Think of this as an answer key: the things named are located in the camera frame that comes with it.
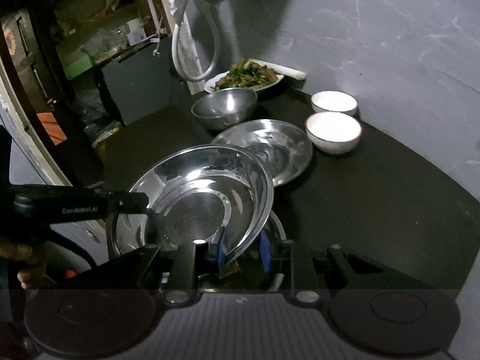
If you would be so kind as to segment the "left hand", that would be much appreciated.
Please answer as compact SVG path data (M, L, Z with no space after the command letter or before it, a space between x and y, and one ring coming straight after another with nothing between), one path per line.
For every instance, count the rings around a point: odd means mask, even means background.
M37 275L33 271L19 271L17 279L22 289L31 289L37 280Z

